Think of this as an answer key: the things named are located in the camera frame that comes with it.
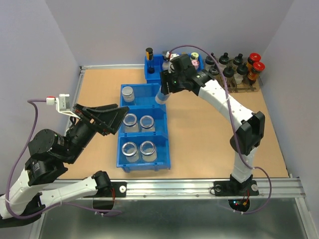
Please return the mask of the blue label jar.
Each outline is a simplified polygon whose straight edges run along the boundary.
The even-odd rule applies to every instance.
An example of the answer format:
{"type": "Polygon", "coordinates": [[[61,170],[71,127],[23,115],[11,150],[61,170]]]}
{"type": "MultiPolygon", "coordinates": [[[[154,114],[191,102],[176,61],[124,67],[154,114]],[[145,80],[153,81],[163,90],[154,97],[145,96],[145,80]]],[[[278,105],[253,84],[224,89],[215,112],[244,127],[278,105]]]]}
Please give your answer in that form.
{"type": "Polygon", "coordinates": [[[157,92],[155,96],[155,101],[160,105],[164,105],[169,97],[170,97],[170,94],[165,95],[161,92],[161,89],[159,89],[159,91],[157,92]]]}
{"type": "Polygon", "coordinates": [[[134,90],[131,86],[125,86],[122,89],[122,97],[126,103],[133,103],[135,100],[134,90]]]}

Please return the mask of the clear jar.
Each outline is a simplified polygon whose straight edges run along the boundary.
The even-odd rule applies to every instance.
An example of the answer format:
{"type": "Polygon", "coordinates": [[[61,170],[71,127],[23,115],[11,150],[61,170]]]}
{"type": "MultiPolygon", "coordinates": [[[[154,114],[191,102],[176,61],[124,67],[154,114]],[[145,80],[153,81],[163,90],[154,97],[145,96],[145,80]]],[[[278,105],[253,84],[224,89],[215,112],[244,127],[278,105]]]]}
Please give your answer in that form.
{"type": "Polygon", "coordinates": [[[135,114],[127,114],[123,120],[123,123],[125,133],[139,132],[139,126],[135,114]]]}
{"type": "Polygon", "coordinates": [[[142,116],[140,119],[141,132],[155,131],[155,120],[150,115],[142,116]]]}
{"type": "Polygon", "coordinates": [[[144,141],[140,145],[140,152],[145,162],[154,162],[157,159],[157,149],[152,141],[144,141]]]}

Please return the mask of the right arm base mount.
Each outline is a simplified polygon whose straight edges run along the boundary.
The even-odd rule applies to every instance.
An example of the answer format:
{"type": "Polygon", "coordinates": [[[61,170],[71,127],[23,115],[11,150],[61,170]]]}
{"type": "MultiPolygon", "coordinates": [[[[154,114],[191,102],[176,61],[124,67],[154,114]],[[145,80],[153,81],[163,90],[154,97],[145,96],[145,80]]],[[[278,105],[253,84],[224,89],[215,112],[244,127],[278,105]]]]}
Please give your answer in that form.
{"type": "Polygon", "coordinates": [[[255,180],[248,183],[232,181],[215,181],[209,193],[216,197],[229,197],[229,209],[246,213],[250,208],[250,197],[259,196],[259,188],[255,180]]]}

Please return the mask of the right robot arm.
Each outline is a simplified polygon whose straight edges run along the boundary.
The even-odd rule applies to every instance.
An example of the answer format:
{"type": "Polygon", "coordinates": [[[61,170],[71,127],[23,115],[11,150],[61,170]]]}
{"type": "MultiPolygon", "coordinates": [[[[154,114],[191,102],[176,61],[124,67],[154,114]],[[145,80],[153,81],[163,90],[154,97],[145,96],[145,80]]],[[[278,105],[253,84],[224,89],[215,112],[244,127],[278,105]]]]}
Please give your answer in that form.
{"type": "Polygon", "coordinates": [[[209,159],[222,160],[216,148],[228,122],[232,136],[226,152],[234,154],[234,166],[228,180],[214,183],[214,194],[256,195],[253,159],[264,136],[264,114],[240,104],[188,54],[172,54],[168,69],[156,57],[155,75],[160,83],[139,84],[136,70],[113,69],[104,80],[87,72],[77,103],[127,106],[130,124],[121,124],[114,140],[97,136],[81,162],[93,156],[97,165],[112,164],[134,177],[164,176],[176,163],[201,173],[209,159]]]}

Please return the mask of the clear jar edge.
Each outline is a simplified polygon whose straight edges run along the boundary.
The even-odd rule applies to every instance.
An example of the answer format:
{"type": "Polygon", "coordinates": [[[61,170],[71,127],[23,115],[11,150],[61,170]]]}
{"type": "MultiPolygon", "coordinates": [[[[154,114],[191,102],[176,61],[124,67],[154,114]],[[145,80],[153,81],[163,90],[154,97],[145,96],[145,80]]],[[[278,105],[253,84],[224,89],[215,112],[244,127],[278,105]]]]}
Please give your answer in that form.
{"type": "Polygon", "coordinates": [[[139,160],[137,145],[134,142],[126,142],[122,146],[122,154],[130,163],[135,163],[139,160]]]}

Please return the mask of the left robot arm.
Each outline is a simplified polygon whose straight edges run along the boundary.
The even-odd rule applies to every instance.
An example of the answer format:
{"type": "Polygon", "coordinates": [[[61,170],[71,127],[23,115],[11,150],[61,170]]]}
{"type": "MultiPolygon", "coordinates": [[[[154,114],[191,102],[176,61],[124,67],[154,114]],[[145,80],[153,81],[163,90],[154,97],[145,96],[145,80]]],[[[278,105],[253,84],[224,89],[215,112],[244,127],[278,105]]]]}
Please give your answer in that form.
{"type": "Polygon", "coordinates": [[[75,163],[95,134],[116,134],[128,111],[129,107],[117,104],[91,108],[75,104],[66,135],[43,129],[28,140],[30,158],[16,182],[0,197],[1,228],[31,224],[46,211],[78,198],[115,198],[115,189],[105,171],[64,188],[51,191],[43,188],[67,172],[65,165],[75,163]]]}

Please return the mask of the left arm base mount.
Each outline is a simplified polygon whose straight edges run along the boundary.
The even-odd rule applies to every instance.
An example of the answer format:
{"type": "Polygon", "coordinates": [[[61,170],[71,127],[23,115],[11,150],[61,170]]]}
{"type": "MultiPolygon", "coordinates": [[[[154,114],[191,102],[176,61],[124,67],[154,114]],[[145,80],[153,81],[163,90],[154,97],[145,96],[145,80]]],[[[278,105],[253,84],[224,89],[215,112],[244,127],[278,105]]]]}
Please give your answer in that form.
{"type": "Polygon", "coordinates": [[[116,198],[126,197],[127,182],[111,181],[105,171],[98,171],[91,178],[97,183],[97,193],[93,196],[86,196],[86,198],[93,198],[94,209],[111,210],[116,198]]]}

